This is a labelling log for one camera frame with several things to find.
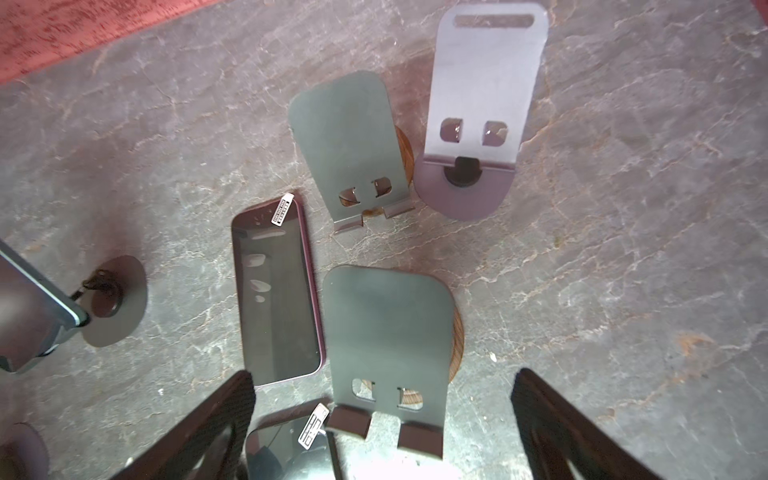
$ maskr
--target red rug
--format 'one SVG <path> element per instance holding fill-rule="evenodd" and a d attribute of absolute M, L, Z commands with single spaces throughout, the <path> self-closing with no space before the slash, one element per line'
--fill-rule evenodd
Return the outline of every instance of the red rug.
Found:
<path fill-rule="evenodd" d="M 0 0 L 0 83 L 218 0 Z"/>

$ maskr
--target barcode sticker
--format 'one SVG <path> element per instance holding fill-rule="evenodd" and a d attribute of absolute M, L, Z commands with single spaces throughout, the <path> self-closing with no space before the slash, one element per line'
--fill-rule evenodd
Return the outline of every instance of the barcode sticker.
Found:
<path fill-rule="evenodd" d="M 280 204 L 277 206 L 277 209 L 275 210 L 275 214 L 272 216 L 272 223 L 274 223 L 278 227 L 282 227 L 283 220 L 286 219 L 286 215 L 288 214 L 288 209 L 290 208 L 290 205 L 292 203 L 293 203 L 293 194 L 283 195 L 283 198 L 280 199 Z"/>
<path fill-rule="evenodd" d="M 322 403 L 318 403 L 317 407 L 315 407 L 314 412 L 310 415 L 310 419 L 307 420 L 306 425 L 304 425 L 304 430 L 302 430 L 301 435 L 299 435 L 299 445 L 304 447 L 305 450 L 309 450 L 312 446 L 312 442 L 315 441 L 315 437 L 317 437 L 317 434 L 323 427 L 323 422 L 326 421 L 326 417 L 329 413 L 330 410 L 328 410 L 328 407 Z"/>

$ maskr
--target gray stone floor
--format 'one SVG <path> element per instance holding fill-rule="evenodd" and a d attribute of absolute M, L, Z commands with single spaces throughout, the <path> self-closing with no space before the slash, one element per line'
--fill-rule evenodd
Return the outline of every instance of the gray stone floor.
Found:
<path fill-rule="evenodd" d="M 443 0 L 233 0 L 0 88 L 0 237 L 64 290 L 139 257 L 135 334 L 78 336 L 0 377 L 52 478 L 105 478 L 242 366 L 229 224 L 299 189 L 318 280 L 354 263 L 431 273 L 465 320 L 445 461 L 375 417 L 350 478 L 530 478 L 508 401 L 530 366 L 666 478 L 768 476 L 768 31 L 747 0 L 547 5 L 518 156 L 491 217 L 415 211 L 332 235 L 286 106 L 379 73 L 414 149 Z M 333 366 L 260 390 L 257 416 L 330 394 Z"/>

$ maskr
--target purple phone case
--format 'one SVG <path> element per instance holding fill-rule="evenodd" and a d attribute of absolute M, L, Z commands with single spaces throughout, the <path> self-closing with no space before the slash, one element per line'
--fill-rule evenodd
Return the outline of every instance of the purple phone case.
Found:
<path fill-rule="evenodd" d="M 276 382 L 264 383 L 263 385 L 253 386 L 256 389 L 259 389 L 264 386 L 276 385 L 278 383 L 288 382 L 293 379 L 301 379 L 306 376 L 314 375 L 318 373 L 320 369 L 322 369 L 323 365 L 326 362 L 326 345 L 323 339 L 323 325 L 320 322 L 320 306 L 319 306 L 319 301 L 317 297 L 317 288 L 315 286 L 315 270 L 312 265 L 312 250 L 310 249 L 310 239 L 306 231 L 306 219 L 304 218 L 304 207 L 301 204 L 301 196 L 297 192 L 290 192 L 290 193 L 293 194 L 293 202 L 296 204 L 296 210 L 298 211 L 298 214 L 299 214 L 299 232 L 301 233 L 301 247 L 304 252 L 304 269 L 306 270 L 306 277 L 309 280 L 309 284 L 310 284 L 310 299 L 312 301 L 312 314 L 315 318 L 315 331 L 317 332 L 317 345 L 320 350 L 320 363 L 317 366 L 317 369 L 315 369 L 313 372 L 307 373 L 305 375 L 290 377 L 288 379 L 278 380 Z M 247 210 L 243 210 L 242 212 L 237 214 L 235 218 L 237 218 L 238 216 L 246 212 L 252 212 L 254 210 L 259 210 L 260 208 L 268 207 L 271 204 L 274 204 L 275 207 L 277 207 L 277 204 L 279 203 L 280 203 L 280 198 L 268 200 L 261 204 L 255 205 Z"/>

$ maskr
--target metal phone stand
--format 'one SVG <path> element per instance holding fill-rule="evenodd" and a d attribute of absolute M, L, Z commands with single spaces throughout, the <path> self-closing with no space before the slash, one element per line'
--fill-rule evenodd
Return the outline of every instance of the metal phone stand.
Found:
<path fill-rule="evenodd" d="M 436 278 L 342 265 L 323 281 L 326 348 L 337 407 L 327 428 L 365 438 L 372 412 L 402 424 L 398 448 L 442 458 L 454 302 Z M 372 399 L 353 391 L 368 380 Z M 423 398 L 415 410 L 406 390 Z"/>
<path fill-rule="evenodd" d="M 515 178 L 515 160 L 547 41 L 535 3 L 457 5 L 440 21 L 416 192 L 456 220 L 487 217 Z"/>
<path fill-rule="evenodd" d="M 413 208 L 386 88 L 356 71 L 299 94 L 288 120 L 336 232 L 362 227 L 366 210 L 387 218 Z"/>

